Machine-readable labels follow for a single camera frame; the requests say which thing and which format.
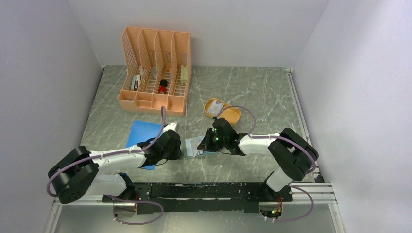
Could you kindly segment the yellow oval tray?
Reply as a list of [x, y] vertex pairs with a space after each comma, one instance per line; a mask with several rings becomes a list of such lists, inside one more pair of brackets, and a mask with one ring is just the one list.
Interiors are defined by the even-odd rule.
[[218, 118], [225, 118], [231, 126], [236, 126], [238, 121], [240, 120], [241, 117], [241, 111], [238, 107], [230, 107], [228, 109], [225, 110], [226, 107], [231, 106], [230, 104], [224, 102], [223, 100], [217, 99], [217, 98], [210, 98], [204, 105], [204, 113], [210, 117], [210, 118], [214, 118], [212, 117], [212, 114], [208, 113], [207, 107], [210, 105], [210, 103], [213, 100], [219, 100], [221, 102], [224, 103], [224, 107], [223, 109], [220, 111], [221, 113], [219, 114]]

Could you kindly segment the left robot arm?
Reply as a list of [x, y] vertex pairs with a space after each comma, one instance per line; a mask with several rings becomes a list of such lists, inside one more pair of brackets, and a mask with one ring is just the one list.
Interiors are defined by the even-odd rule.
[[158, 138], [132, 147], [89, 151], [84, 146], [73, 149], [48, 172], [47, 192], [62, 204], [84, 195], [105, 195], [123, 202], [136, 198], [135, 186], [125, 173], [128, 168], [155, 166], [163, 160], [182, 156], [181, 137], [172, 129]]

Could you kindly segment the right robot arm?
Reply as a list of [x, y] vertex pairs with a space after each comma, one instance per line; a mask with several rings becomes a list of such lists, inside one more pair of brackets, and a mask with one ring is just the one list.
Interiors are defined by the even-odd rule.
[[266, 178], [262, 188], [262, 195], [268, 201], [279, 197], [286, 185], [313, 172], [319, 158], [317, 150], [291, 128], [266, 135], [237, 133], [224, 118], [213, 122], [197, 146], [197, 150], [207, 152], [221, 149], [227, 149], [230, 155], [264, 154], [276, 160], [279, 168]]

